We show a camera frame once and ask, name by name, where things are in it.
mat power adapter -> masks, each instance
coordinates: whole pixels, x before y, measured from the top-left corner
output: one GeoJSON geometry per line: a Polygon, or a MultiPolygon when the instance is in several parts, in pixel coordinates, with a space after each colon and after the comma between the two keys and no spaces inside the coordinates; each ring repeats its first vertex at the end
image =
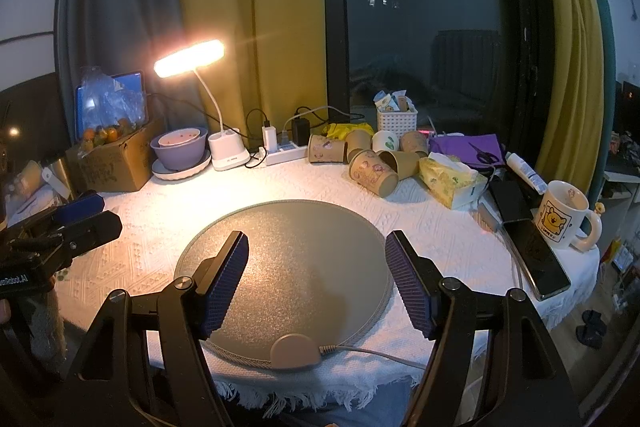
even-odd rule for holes
{"type": "Polygon", "coordinates": [[[302,117],[294,118],[291,122],[291,137],[293,143],[299,147],[305,146],[309,143],[310,135],[311,127],[309,121],[302,117]]]}

round gray mat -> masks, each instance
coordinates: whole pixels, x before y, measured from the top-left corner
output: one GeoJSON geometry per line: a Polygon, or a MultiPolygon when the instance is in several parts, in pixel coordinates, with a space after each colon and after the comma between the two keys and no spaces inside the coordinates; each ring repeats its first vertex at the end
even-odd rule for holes
{"type": "Polygon", "coordinates": [[[175,276],[192,275],[233,230],[249,239],[249,262],[222,327],[207,345],[270,367],[274,341],[302,333],[318,346],[351,344],[375,324],[391,295],[384,237],[366,219],[319,201],[273,201],[215,221],[184,250],[175,276]]]}

mug handle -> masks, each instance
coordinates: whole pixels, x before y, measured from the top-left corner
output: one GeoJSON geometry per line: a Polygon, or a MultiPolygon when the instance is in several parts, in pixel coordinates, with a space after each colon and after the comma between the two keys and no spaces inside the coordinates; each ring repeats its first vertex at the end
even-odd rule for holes
{"type": "Polygon", "coordinates": [[[600,216],[596,214],[596,212],[593,212],[593,210],[588,210],[587,219],[589,219],[589,222],[591,223],[591,233],[589,234],[589,236],[585,237],[584,239],[580,239],[576,236],[571,241],[571,244],[581,252],[591,250],[591,247],[596,244],[596,241],[599,240],[600,234],[602,233],[602,221],[600,220],[600,216]]]}

yellow curtain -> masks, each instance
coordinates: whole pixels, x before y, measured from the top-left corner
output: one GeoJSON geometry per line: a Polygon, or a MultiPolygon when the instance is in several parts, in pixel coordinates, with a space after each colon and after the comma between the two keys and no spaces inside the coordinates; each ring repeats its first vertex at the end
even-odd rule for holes
{"type": "MultiPolygon", "coordinates": [[[[244,115],[259,107],[280,131],[298,106],[326,104],[324,0],[180,2],[191,41],[225,44],[225,57],[199,70],[225,124],[245,132],[244,115]]],[[[206,94],[203,101],[215,114],[206,94]]],[[[259,121],[250,120],[258,135],[259,121]]]]}
{"type": "Polygon", "coordinates": [[[554,0],[556,65],[536,169],[589,190],[604,113],[604,52],[596,0],[554,0]]]}

window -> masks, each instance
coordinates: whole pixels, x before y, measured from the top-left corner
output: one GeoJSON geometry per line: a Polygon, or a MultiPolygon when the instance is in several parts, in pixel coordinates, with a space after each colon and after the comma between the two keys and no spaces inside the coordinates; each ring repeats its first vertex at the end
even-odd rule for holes
{"type": "Polygon", "coordinates": [[[554,63],[551,0],[326,0],[326,26],[333,105],[376,127],[374,95],[405,89],[418,126],[431,117],[438,131],[497,132],[535,161],[554,63]]]}
{"type": "Polygon", "coordinates": [[[351,110],[406,89],[418,124],[478,132],[500,63],[499,0],[347,0],[351,110]]]}

